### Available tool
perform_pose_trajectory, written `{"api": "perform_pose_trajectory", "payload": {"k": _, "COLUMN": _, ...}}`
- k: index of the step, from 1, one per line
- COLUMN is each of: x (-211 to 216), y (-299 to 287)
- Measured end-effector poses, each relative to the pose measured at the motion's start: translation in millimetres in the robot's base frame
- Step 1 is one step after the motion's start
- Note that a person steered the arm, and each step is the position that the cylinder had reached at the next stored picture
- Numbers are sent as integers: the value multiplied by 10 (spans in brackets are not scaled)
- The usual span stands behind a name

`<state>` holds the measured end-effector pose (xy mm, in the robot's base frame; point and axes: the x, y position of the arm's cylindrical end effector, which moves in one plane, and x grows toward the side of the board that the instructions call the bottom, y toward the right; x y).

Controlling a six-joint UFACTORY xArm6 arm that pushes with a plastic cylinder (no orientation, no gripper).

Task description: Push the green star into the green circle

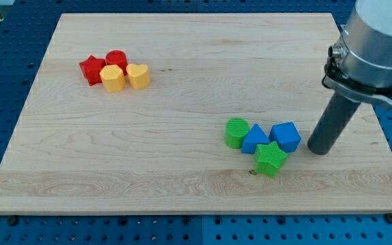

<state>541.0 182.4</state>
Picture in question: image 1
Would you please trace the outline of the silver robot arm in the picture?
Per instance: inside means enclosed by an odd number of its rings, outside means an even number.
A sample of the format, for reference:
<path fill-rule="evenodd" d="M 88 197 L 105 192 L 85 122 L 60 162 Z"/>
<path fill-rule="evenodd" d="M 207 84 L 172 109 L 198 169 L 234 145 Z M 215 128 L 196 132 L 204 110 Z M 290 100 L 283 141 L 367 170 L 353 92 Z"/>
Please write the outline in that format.
<path fill-rule="evenodd" d="M 357 0 L 328 49 L 323 84 L 341 108 L 392 108 L 392 0 Z"/>

